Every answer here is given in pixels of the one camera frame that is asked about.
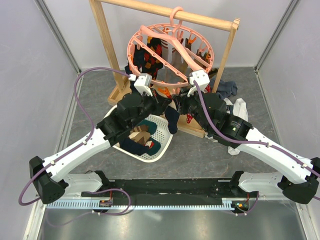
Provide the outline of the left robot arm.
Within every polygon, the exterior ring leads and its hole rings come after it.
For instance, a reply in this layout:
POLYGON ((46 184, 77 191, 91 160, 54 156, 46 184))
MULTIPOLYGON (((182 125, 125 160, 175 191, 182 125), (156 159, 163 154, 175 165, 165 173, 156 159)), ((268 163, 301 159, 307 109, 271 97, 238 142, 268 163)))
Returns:
POLYGON ((95 154, 113 147, 149 115, 162 115, 171 99, 159 94, 127 93, 83 138, 50 157, 29 161, 30 179, 43 204, 61 198, 71 187, 66 176, 95 154))

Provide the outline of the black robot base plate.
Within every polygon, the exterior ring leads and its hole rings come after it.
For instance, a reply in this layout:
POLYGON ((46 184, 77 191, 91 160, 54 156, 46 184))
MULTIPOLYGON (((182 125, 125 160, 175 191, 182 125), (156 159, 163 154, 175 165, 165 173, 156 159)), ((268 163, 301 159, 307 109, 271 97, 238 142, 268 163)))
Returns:
POLYGON ((102 187, 98 191, 121 189, 131 198, 151 197, 159 195, 186 197, 196 196, 213 199, 247 199, 256 198, 257 191, 245 191, 237 183, 242 171, 236 171, 227 178, 147 178, 147 179, 108 179, 105 174, 97 170, 102 177, 102 187))

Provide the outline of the pink round clip hanger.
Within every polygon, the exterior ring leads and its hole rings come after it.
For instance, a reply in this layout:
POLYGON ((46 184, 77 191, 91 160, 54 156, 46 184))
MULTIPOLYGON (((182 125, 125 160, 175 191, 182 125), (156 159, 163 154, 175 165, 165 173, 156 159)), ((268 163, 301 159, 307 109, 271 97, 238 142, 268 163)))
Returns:
POLYGON ((140 48, 148 51, 153 57, 157 58, 163 63, 163 68, 158 70, 156 80, 151 80, 151 86, 163 95, 169 97, 170 94, 176 93, 180 88, 188 86, 189 82, 187 76, 194 71, 203 69, 209 78, 215 76, 218 72, 217 68, 213 67, 214 51, 210 43, 198 32, 182 25, 180 20, 177 24, 174 23, 174 16, 179 11, 183 11, 180 6, 175 7, 169 16, 169 23, 154 24, 150 26, 142 25, 140 30, 136 32, 130 39, 127 46, 127 66, 125 67, 126 74, 134 74, 138 76, 141 74, 138 68, 133 64, 133 55, 135 45, 137 49, 140 48), (168 43, 168 61, 154 53, 147 47, 147 38, 153 37, 164 40, 168 43), (182 62, 185 61, 188 65, 185 74, 171 65, 172 61, 172 48, 175 48, 182 57, 182 62), (165 82, 165 67, 168 67, 184 82, 165 82))

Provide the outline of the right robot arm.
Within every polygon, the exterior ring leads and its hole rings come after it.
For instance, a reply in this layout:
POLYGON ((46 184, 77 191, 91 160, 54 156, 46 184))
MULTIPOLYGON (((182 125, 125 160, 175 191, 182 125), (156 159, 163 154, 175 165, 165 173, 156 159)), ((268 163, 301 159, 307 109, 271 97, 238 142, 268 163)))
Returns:
POLYGON ((182 90, 173 94, 172 99, 178 112, 191 115, 207 139, 252 155, 276 170, 270 176, 244 171, 236 173, 236 180, 229 184, 233 196, 255 191, 281 193, 305 205, 316 199, 320 185, 318 157, 302 157, 267 138, 248 121, 228 113, 227 103, 215 93, 182 90))

